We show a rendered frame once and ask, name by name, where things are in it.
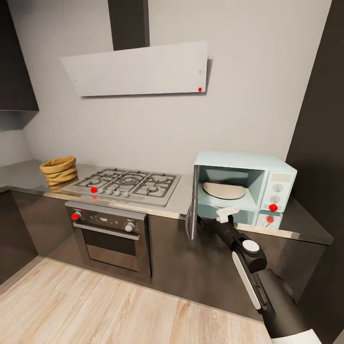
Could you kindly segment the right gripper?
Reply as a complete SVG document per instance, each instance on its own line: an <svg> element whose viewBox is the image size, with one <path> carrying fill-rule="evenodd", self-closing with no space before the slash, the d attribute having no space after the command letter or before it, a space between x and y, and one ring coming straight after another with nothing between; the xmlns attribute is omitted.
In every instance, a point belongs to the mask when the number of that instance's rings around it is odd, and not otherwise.
<svg viewBox="0 0 344 344"><path fill-rule="evenodd" d="M225 223L221 223L220 221L217 221L216 219L204 221L199 215L197 215L197 220L199 222L201 229L205 229L205 232L208 235L216 233L223 241L224 241L224 236L226 235L227 230L230 230L230 229L235 230L235 228L233 227L233 221L234 221L233 215L228 215L228 222L225 222Z"/></svg>

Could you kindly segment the popcorn bag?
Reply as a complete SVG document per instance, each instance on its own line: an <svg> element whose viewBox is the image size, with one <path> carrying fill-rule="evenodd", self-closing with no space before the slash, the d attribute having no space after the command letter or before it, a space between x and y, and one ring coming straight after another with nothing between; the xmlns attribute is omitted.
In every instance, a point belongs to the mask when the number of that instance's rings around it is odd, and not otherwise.
<svg viewBox="0 0 344 344"><path fill-rule="evenodd" d="M45 173L48 185L65 183L75 179L78 175L76 157L68 156L55 158L40 165L40 170Z"/></svg>

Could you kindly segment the microwave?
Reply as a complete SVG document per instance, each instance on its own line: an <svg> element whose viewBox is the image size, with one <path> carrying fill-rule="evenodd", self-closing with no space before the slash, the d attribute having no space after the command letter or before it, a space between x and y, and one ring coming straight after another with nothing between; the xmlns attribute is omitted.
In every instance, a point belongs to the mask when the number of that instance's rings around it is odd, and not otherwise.
<svg viewBox="0 0 344 344"><path fill-rule="evenodd" d="M195 247L198 202L283 213L297 172L274 154L199 151L185 221L189 247Z"/></svg>

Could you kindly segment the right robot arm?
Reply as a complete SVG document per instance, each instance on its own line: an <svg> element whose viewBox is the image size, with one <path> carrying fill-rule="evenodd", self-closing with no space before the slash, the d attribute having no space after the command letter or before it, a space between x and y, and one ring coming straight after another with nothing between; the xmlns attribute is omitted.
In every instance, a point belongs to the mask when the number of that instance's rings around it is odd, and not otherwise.
<svg viewBox="0 0 344 344"><path fill-rule="evenodd" d="M273 344L322 344L295 305L287 282L267 266L260 245L233 227L238 206L216 210L219 218L197 220L208 235L216 233L232 251L234 263Z"/></svg>

